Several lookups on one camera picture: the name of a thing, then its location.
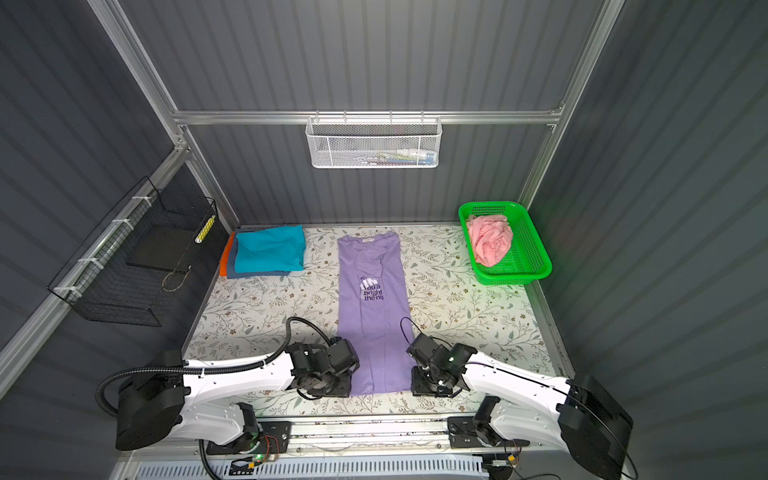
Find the purple t-shirt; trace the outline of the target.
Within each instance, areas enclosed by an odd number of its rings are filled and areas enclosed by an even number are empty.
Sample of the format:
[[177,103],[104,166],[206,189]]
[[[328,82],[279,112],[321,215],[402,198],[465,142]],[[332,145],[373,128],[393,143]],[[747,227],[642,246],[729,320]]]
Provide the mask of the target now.
[[338,333],[353,346],[359,369],[351,395],[406,391],[415,361],[407,353],[413,333],[401,320],[410,315],[399,236],[345,236],[339,254]]

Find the green plastic basket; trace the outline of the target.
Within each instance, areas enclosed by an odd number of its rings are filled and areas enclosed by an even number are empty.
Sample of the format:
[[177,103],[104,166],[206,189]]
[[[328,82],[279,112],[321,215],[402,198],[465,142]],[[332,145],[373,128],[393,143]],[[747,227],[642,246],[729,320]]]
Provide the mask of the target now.
[[[512,247],[499,264],[484,267],[474,259],[466,222],[470,215],[496,214],[505,215],[509,221],[514,234]],[[472,269],[481,284],[526,285],[551,274],[552,262],[527,210],[522,205],[509,201],[468,202],[459,207],[458,216]]]

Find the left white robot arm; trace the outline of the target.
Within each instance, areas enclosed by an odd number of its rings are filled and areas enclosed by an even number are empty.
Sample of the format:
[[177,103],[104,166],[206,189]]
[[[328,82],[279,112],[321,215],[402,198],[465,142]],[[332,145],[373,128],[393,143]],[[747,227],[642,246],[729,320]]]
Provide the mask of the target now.
[[352,344],[292,343],[269,355],[225,361],[184,360],[177,352],[120,375],[115,447],[138,450],[165,439],[242,447],[259,436],[252,406],[223,404],[248,392],[294,390],[311,398],[351,394],[360,362]]

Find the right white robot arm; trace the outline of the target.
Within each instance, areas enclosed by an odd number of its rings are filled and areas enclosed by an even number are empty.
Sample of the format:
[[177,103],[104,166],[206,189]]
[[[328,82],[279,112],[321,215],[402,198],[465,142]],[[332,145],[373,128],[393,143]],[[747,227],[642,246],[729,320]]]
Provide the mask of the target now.
[[522,441],[566,451],[600,479],[636,479],[628,453],[634,421],[589,374],[547,376],[504,364],[469,345],[446,347],[425,333],[409,340],[415,361],[416,396],[453,398],[463,391],[483,394],[474,418],[486,446]]

